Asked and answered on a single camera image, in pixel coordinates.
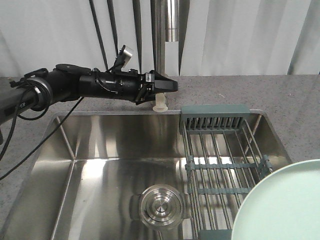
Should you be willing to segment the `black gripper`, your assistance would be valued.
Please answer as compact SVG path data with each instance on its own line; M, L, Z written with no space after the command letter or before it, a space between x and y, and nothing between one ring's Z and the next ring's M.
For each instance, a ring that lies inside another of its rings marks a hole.
M78 80L78 95L88 98L115 99L132 102L136 105L156 100L156 94L178 91L178 82L165 77L155 70L146 75L135 69L129 71L99 71L82 74Z

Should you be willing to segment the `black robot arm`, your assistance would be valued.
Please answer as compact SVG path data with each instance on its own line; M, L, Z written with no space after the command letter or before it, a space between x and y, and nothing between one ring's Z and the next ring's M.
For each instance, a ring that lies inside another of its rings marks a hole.
M178 91L178 82L155 70L143 74L135 69L125 72L119 65L100 71L73 64L57 64L52 71L40 68L10 82L11 90L0 94L0 122L31 109L40 112L57 102L80 97L115 99L140 105L156 99L157 94Z

